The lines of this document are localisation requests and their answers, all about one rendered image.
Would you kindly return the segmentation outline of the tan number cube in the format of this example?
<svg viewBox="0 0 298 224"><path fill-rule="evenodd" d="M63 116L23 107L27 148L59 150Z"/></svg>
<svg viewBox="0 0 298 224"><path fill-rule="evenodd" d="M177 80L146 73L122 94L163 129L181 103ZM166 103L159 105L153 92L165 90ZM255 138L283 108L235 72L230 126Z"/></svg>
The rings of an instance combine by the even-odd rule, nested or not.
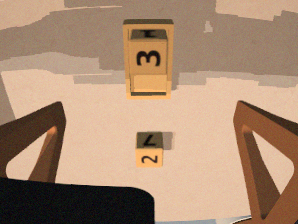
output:
<svg viewBox="0 0 298 224"><path fill-rule="evenodd" d="M165 29L132 29L128 44L130 74L167 74L168 37Z"/></svg>
<svg viewBox="0 0 298 224"><path fill-rule="evenodd" d="M137 167L162 167L162 132L137 132L135 154Z"/></svg>

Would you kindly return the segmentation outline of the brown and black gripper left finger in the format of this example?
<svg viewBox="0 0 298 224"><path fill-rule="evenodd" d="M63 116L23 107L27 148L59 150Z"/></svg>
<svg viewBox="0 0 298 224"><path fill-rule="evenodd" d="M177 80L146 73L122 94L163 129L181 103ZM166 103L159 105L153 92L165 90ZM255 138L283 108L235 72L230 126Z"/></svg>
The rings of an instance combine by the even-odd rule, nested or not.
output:
<svg viewBox="0 0 298 224"><path fill-rule="evenodd" d="M65 127L66 117L61 101L0 125L0 177L7 177L9 161L47 132L28 180L55 183Z"/></svg>

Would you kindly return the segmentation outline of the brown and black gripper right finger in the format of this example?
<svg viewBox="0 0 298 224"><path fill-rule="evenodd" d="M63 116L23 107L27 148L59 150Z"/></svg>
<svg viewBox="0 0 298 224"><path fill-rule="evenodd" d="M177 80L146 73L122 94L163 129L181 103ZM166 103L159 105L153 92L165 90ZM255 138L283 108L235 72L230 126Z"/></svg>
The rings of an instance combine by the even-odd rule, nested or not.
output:
<svg viewBox="0 0 298 224"><path fill-rule="evenodd" d="M252 224L294 224L298 220L298 123L238 100L233 124ZM294 173L281 195L252 130L293 162Z"/></svg>

